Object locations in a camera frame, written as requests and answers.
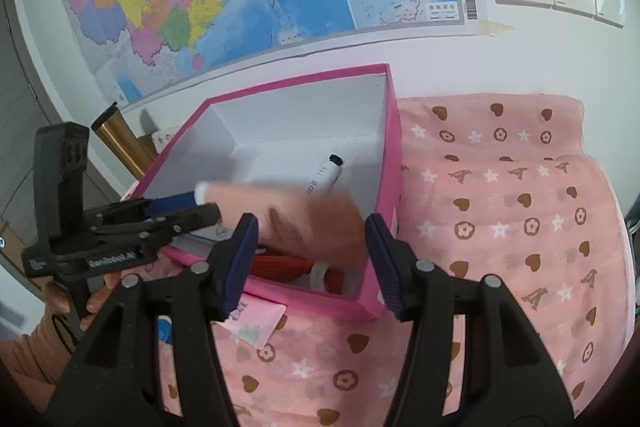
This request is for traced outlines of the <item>person left hand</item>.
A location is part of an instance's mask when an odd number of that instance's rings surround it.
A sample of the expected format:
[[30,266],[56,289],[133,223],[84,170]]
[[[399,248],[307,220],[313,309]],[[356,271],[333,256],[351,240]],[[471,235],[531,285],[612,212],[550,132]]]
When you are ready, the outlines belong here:
[[[79,328],[85,332],[93,320],[96,318],[96,314],[101,310],[108,297],[110,297],[114,288],[118,285],[122,273],[108,273],[103,277],[103,286],[93,293],[88,299],[86,304],[86,310],[88,314],[80,320]],[[72,312],[72,298],[66,289],[55,281],[49,281],[43,289],[44,302],[47,303],[47,307],[54,314],[68,315]]]

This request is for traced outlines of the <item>orange sleeve forearm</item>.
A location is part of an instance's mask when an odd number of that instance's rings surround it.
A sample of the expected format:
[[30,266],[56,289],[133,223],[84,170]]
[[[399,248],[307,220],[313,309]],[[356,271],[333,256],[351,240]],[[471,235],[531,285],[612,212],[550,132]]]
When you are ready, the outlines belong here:
[[30,334],[1,341],[1,362],[18,387],[42,392],[58,383],[74,351],[64,322],[46,311]]

